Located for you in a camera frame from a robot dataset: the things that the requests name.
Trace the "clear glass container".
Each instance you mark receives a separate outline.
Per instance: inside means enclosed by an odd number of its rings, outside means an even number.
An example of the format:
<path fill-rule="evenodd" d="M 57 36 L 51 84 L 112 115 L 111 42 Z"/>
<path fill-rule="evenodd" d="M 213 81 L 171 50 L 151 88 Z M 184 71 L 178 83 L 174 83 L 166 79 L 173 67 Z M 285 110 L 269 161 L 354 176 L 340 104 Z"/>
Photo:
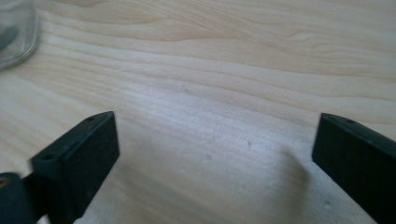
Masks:
<path fill-rule="evenodd" d="M 39 39 L 33 0 L 0 0 L 0 71 L 25 61 Z"/>

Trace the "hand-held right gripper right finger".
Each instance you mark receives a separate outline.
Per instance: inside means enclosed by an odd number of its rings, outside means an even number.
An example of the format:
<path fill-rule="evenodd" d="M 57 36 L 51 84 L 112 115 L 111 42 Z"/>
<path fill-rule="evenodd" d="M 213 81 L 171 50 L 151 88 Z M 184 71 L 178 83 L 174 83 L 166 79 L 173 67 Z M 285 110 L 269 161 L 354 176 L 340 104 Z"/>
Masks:
<path fill-rule="evenodd" d="M 378 224 L 396 224 L 395 141 L 323 113 L 312 160 Z"/>

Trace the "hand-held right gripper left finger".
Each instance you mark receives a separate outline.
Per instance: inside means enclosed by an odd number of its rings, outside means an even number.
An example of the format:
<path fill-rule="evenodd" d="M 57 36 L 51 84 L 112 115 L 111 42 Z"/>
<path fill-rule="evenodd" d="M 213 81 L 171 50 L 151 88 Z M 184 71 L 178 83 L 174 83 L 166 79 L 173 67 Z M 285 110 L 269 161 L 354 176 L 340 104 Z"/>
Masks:
<path fill-rule="evenodd" d="M 120 156 L 115 114 L 84 119 L 31 159 L 52 224 L 81 218 Z"/>

